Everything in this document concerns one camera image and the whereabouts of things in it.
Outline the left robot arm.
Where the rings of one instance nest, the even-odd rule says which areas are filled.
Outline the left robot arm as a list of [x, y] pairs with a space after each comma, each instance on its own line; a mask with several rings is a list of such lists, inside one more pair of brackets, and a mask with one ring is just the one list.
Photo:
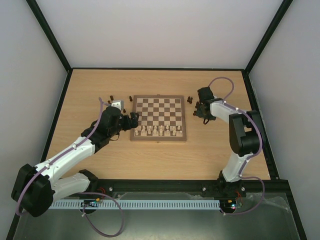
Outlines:
[[86, 169], [71, 177], [63, 175], [105, 147], [121, 131], [138, 126], [139, 114], [122, 114], [123, 104], [121, 100], [111, 104], [101, 101], [98, 119], [70, 146], [35, 166], [25, 164], [19, 169], [11, 193], [11, 198], [17, 203], [17, 215], [21, 216], [24, 209], [33, 217], [39, 217], [60, 199], [96, 190], [98, 178]]

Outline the wooden chess board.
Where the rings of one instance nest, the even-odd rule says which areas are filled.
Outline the wooden chess board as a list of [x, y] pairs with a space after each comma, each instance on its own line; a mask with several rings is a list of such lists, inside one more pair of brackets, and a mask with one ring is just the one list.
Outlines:
[[[134, 95], [132, 110], [139, 114], [138, 127], [130, 131], [131, 141], [144, 142], [185, 142], [187, 129], [185, 119], [185, 99], [182, 95]], [[142, 126], [146, 136], [141, 136]], [[148, 126], [152, 126], [152, 135], [147, 136]], [[153, 136], [157, 126], [158, 136]], [[159, 127], [163, 126], [163, 136], [159, 136]], [[171, 136], [170, 126], [176, 127], [176, 136]], [[177, 136], [177, 126], [181, 126], [183, 135]]]

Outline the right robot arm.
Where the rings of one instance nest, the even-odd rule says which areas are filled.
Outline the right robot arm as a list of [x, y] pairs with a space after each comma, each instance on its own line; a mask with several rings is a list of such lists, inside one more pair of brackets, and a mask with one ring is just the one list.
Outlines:
[[214, 186], [221, 196], [229, 196], [239, 189], [247, 164], [262, 151], [261, 121], [256, 111], [244, 111], [215, 97], [209, 86], [200, 88], [197, 93], [199, 101], [193, 114], [203, 119], [204, 125], [218, 118], [229, 127], [231, 155]]

